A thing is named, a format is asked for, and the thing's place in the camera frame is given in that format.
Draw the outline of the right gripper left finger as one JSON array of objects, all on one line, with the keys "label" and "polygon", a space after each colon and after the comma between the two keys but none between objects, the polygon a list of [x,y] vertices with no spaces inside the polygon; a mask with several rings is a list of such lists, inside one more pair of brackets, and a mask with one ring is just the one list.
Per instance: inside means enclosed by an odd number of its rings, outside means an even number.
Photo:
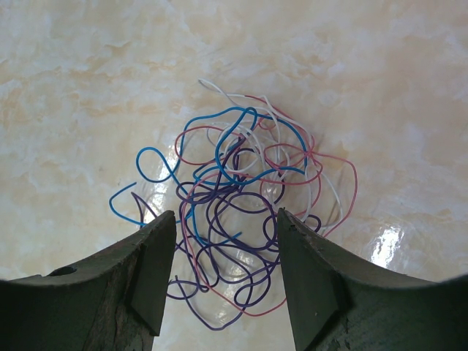
[{"label": "right gripper left finger", "polygon": [[47,276],[1,281],[2,350],[151,350],[176,244],[166,211]]}]

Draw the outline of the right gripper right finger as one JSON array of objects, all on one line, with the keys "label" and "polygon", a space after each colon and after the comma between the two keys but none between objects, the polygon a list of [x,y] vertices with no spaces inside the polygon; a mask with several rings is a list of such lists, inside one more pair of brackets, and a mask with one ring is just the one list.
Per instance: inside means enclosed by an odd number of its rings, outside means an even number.
[{"label": "right gripper right finger", "polygon": [[279,257],[297,350],[465,350],[467,277],[429,282],[382,268],[286,210]]}]

